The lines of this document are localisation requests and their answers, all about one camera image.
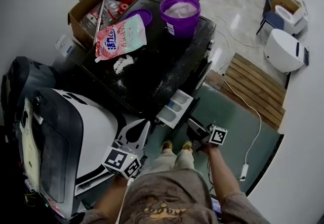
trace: person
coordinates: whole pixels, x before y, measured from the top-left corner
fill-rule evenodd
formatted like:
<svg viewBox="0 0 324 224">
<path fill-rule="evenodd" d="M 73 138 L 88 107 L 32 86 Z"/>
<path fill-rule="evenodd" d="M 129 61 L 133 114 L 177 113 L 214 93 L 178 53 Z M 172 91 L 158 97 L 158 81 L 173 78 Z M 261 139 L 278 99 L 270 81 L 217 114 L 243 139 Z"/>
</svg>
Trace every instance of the person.
<svg viewBox="0 0 324 224">
<path fill-rule="evenodd" d="M 269 223 L 248 201 L 218 147 L 204 148 L 210 162 L 222 223 Z M 127 180 L 116 176 L 82 224 L 119 223 L 218 223 L 212 211 L 209 189 L 194 169 L 191 142 L 176 156 L 172 142 L 165 141 L 161 155 L 127 188 Z"/>
</svg>

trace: shirt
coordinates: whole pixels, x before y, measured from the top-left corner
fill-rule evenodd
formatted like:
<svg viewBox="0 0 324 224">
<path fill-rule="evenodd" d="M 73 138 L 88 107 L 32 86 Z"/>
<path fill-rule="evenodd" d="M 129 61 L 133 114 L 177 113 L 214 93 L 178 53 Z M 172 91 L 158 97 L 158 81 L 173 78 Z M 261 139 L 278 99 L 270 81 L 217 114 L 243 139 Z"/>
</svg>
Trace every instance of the shirt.
<svg viewBox="0 0 324 224">
<path fill-rule="evenodd" d="M 146 174 L 134 181 L 124 200 L 119 223 L 218 223 L 202 175 L 194 169 Z M 222 223 L 269 223 L 244 193 L 227 195 L 221 204 Z M 83 224 L 114 224 L 93 209 Z"/>
</svg>

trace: black washing machine top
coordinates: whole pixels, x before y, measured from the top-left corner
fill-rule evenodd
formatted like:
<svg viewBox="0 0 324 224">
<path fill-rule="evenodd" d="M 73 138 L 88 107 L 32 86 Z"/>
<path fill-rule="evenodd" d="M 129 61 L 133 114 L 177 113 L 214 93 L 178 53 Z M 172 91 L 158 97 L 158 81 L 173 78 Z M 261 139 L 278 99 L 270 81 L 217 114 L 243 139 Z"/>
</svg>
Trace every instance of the black washing machine top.
<svg viewBox="0 0 324 224">
<path fill-rule="evenodd" d="M 105 87 L 109 95 L 142 118 L 155 117 L 175 91 L 195 72 L 206 56 L 215 29 L 214 22 L 200 16 L 192 38 L 174 38 L 167 32 L 159 6 L 160 1 L 157 0 L 136 0 L 113 22 L 124 20 L 137 9 L 150 10 L 153 19 L 145 29 L 147 45 L 98 63 L 95 62 L 94 46 L 82 65 L 93 79 Z M 134 63 L 117 74 L 114 64 L 120 57 L 126 58 L 127 55 L 133 58 Z"/>
</svg>

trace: shoe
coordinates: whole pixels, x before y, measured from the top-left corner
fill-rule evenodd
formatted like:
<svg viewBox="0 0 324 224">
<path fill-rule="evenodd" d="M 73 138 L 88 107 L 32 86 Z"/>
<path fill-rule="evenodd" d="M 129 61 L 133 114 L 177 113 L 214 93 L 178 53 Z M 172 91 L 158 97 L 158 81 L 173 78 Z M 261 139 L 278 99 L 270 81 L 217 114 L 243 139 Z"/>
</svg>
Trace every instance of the shoe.
<svg viewBox="0 0 324 224">
<path fill-rule="evenodd" d="M 172 146 L 172 142 L 169 141 L 169 140 L 166 140 L 163 142 L 162 144 L 162 147 L 161 147 L 161 150 L 164 150 L 164 149 L 173 149 L 173 146 Z"/>
<path fill-rule="evenodd" d="M 186 141 L 183 145 L 182 145 L 182 149 L 185 150 L 189 150 L 192 153 L 192 143 L 190 141 Z"/>
</svg>

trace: detergent bag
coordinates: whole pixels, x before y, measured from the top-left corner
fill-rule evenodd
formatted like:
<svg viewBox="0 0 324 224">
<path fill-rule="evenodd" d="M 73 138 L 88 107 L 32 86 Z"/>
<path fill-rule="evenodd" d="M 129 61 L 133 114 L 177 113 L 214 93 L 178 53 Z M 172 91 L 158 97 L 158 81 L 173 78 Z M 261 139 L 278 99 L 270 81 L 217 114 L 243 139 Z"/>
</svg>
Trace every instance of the detergent bag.
<svg viewBox="0 0 324 224">
<path fill-rule="evenodd" d="M 109 60 L 143 45 L 146 45 L 145 27 L 140 15 L 135 15 L 98 32 L 95 61 Z"/>
</svg>

